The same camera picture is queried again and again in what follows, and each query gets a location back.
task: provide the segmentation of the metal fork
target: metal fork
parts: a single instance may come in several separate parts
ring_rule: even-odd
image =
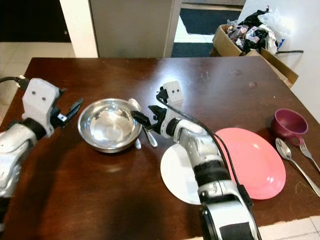
[[[313,161],[313,164],[316,166],[316,168],[318,169],[318,171],[320,172],[320,167],[318,166],[318,164],[316,163],[316,161],[313,159],[311,153],[309,152],[305,141],[303,141],[303,144],[300,145],[300,150],[303,153],[303,155],[305,155],[307,158],[311,159]]]

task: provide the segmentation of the stainless steel bowl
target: stainless steel bowl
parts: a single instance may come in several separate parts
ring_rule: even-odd
[[[81,113],[79,133],[100,152],[120,152],[131,146],[141,132],[142,126],[132,117],[131,111],[137,109],[122,99],[96,101]]]

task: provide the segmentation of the wooden table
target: wooden table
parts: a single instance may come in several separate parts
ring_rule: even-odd
[[[84,97],[82,111],[103,98],[135,98],[144,112],[156,105],[156,91],[178,80],[185,96],[183,110],[212,130],[238,127],[271,144],[268,127],[278,108],[290,108],[308,121],[305,140],[320,160],[320,127],[302,103],[259,57],[168,59],[33,58],[26,72],[67,88],[62,112]],[[19,90],[1,126],[21,119]],[[142,149],[108,155],[93,150],[80,137],[77,119],[42,139],[23,164],[23,172],[6,218],[4,239],[178,240],[201,236],[199,206],[175,198],[165,187],[160,162],[171,140],[156,135],[153,148],[144,135]],[[315,167],[297,147],[294,159],[320,186]],[[320,200],[287,161],[286,184],[272,199],[255,200],[259,226],[320,215]]]

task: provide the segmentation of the floor mat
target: floor mat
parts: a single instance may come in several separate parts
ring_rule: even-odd
[[[241,11],[202,10],[181,8],[180,17],[188,34],[210,35],[216,29],[227,24],[227,20],[236,20]]]
[[[175,42],[171,53],[172,58],[210,57],[212,43]]]

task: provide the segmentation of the maroon cup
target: maroon cup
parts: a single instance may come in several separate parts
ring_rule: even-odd
[[[308,131],[307,121],[299,113],[286,108],[275,111],[271,129],[280,138],[288,139],[293,145],[304,143],[303,135]]]

